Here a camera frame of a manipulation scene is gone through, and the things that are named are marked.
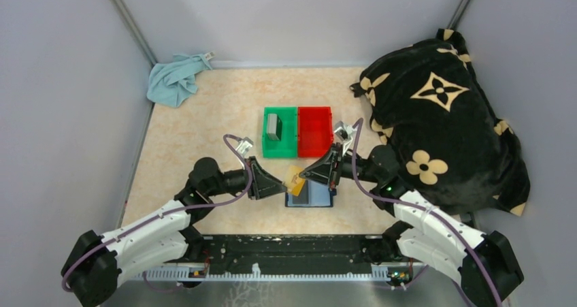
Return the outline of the navy blue card holder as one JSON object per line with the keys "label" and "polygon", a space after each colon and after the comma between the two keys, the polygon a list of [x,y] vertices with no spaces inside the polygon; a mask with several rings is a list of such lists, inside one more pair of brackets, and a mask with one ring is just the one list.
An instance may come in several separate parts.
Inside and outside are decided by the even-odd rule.
{"label": "navy blue card holder", "polygon": [[328,186],[313,181],[306,181],[310,194],[310,204],[307,206],[295,206],[292,204],[291,194],[285,194],[285,206],[287,208],[332,208],[333,199],[337,190],[331,190]]}

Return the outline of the gold VIP card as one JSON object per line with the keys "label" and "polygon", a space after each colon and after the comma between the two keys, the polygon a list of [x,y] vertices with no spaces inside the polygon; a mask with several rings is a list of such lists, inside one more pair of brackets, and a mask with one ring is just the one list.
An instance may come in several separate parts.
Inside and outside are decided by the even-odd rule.
{"label": "gold VIP card", "polygon": [[306,180],[300,176],[304,168],[290,165],[284,175],[284,185],[286,192],[298,196],[304,187]]}

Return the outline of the black credit card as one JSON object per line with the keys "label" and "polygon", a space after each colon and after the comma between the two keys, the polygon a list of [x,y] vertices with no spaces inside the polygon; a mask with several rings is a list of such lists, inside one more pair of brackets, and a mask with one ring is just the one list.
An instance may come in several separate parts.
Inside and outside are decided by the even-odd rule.
{"label": "black credit card", "polygon": [[298,195],[292,196],[292,204],[295,206],[307,206],[310,204],[308,185],[305,185]]}

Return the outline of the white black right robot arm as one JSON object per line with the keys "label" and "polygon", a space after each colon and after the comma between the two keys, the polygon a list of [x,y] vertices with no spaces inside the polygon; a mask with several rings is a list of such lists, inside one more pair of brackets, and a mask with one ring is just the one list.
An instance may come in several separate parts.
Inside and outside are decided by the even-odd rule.
{"label": "white black right robot arm", "polygon": [[397,222],[382,237],[392,261],[423,262],[453,281],[475,306],[502,306],[524,281],[512,246],[502,233],[484,233],[456,220],[427,201],[399,176],[400,165],[388,146],[375,146],[367,158],[357,154],[362,122],[338,122],[327,152],[300,177],[334,189],[342,178],[393,213]]}

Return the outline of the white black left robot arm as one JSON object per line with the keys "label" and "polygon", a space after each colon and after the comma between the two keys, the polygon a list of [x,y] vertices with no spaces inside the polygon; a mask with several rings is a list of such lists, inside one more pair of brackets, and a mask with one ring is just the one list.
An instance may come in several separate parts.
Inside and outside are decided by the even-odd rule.
{"label": "white black left robot arm", "polygon": [[168,261],[204,258],[204,239],[195,223],[218,204],[213,196],[232,195],[223,206],[243,196],[263,199],[286,191],[283,182],[266,172],[255,157],[231,152],[242,167],[222,172],[211,157],[197,160],[184,188],[158,210],[118,229],[83,233],[62,270],[61,286],[82,306],[98,306],[124,282]]}

